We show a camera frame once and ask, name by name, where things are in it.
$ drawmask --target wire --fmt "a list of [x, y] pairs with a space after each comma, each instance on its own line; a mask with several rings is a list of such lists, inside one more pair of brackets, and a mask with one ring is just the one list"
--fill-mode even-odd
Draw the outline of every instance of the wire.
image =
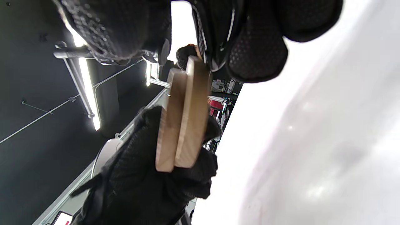
[[[142, 60], [143, 60], [143, 59], [137, 60], [134, 64], [132, 64], [132, 65], [130, 65], [130, 66], [127, 66], [127, 67], [125, 67], [124, 69], [122, 69], [121, 71], [119, 71], [119, 72], [117, 72], [117, 73], [115, 73], [115, 74], [109, 76], [108, 78], [106, 78], [106, 79], [100, 81], [99, 83], [95, 84], [92, 88], [95, 88], [95, 90], [96, 90], [96, 88], [97, 88], [98, 86], [102, 85], [103, 83], [107, 82], [108, 80], [110, 80], [111, 78], [117, 76], [118, 74], [124, 72], [125, 70], [131, 68], [132, 66], [136, 65], [136, 63], [138, 63], [138, 62], [140, 62], [140, 61], [142, 61]], [[21, 131], [24, 130], [25, 128], [29, 127], [30, 125], [36, 123], [36, 122], [37, 122], [38, 120], [40, 120], [41, 118], [43, 118], [43, 117], [49, 115], [50, 113], [52, 113], [52, 112], [55, 111], [56, 109], [60, 108], [61, 106], [67, 104], [68, 102], [70, 102], [70, 100], [67, 100], [67, 101], [61, 103], [61, 104], [60, 104], [59, 106], [57, 106], [56, 108], [54, 108], [54, 109], [48, 111], [47, 113], [43, 114], [42, 116], [40, 116], [40, 117], [37, 118], [36, 120], [34, 120], [34, 121], [28, 123], [27, 125], [25, 125], [25, 126], [22, 127], [21, 129], [17, 130], [16, 132], [14, 132], [13, 134], [11, 134], [10, 136], [8, 136], [8, 137], [4, 138], [3, 140], [1, 140], [1, 141], [0, 141], [0, 144], [3, 143], [4, 141], [10, 139], [10, 138], [13, 137], [14, 135], [18, 134], [19, 132], [21, 132]]]

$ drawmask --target person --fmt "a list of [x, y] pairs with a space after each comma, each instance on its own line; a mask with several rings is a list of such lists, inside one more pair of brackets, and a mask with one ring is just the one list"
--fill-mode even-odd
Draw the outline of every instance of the person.
[[[66, 26], [86, 41], [99, 62], [142, 56], [165, 64], [172, 36], [169, 0], [53, 2]], [[343, 0], [189, 2], [198, 39], [196, 55], [210, 70], [248, 83], [276, 78], [288, 56], [284, 37], [307, 42], [321, 36], [336, 23], [343, 4]], [[182, 50], [183, 60], [194, 54], [193, 48]], [[216, 156], [203, 148], [190, 169], [155, 170], [160, 115], [159, 107], [146, 110], [102, 172], [73, 192], [75, 196], [89, 189], [72, 225], [173, 225], [191, 198], [209, 196], [210, 179], [218, 166]], [[209, 118], [205, 141], [220, 134], [217, 126]]]

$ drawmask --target fluorescent light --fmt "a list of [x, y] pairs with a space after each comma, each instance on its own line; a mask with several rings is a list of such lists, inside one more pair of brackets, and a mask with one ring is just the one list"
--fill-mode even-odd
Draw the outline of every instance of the fluorescent light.
[[160, 72], [160, 66], [158, 63], [151, 63], [146, 61], [146, 85], [150, 86], [150, 80], [153, 77], [154, 80], [158, 80], [158, 74]]
[[[85, 44], [85, 41], [81, 36], [78, 35], [75, 31], [72, 31], [72, 36], [74, 37], [74, 43], [77, 47], [81, 47]], [[79, 67], [80, 73], [82, 74], [83, 85], [85, 86], [85, 94], [89, 101], [90, 109], [92, 110], [94, 117], [93, 117], [93, 124], [95, 130], [100, 129], [100, 119], [97, 112], [97, 105], [96, 100], [94, 99], [94, 93], [92, 88], [92, 81], [90, 80], [89, 68], [88, 63], [85, 58], [79, 58]]]
[[151, 63], [146, 61], [146, 85], [150, 86], [150, 76], [151, 76]]

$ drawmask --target light wood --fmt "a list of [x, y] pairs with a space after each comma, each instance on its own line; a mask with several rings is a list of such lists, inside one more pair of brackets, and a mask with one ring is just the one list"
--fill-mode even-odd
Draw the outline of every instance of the light wood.
[[209, 79], [210, 72], [195, 56], [189, 57], [186, 72], [174, 73], [167, 109], [161, 113], [157, 171], [191, 168], [196, 162], [207, 126]]
[[190, 168], [196, 162], [207, 126], [210, 72], [198, 57], [190, 56], [175, 166]]
[[174, 73], [167, 109], [161, 113], [156, 152], [156, 169], [159, 172], [171, 172], [174, 169], [186, 82], [187, 74], [184, 71]]

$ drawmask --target white surface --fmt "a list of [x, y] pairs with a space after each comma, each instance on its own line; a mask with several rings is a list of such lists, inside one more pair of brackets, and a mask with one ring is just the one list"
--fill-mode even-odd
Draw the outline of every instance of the white surface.
[[346, 1], [327, 34], [288, 43], [278, 78], [243, 86], [192, 224], [400, 224], [399, 8]]
[[171, 2], [172, 43], [167, 59], [176, 63], [176, 51], [188, 44], [197, 44], [192, 6], [186, 1]]

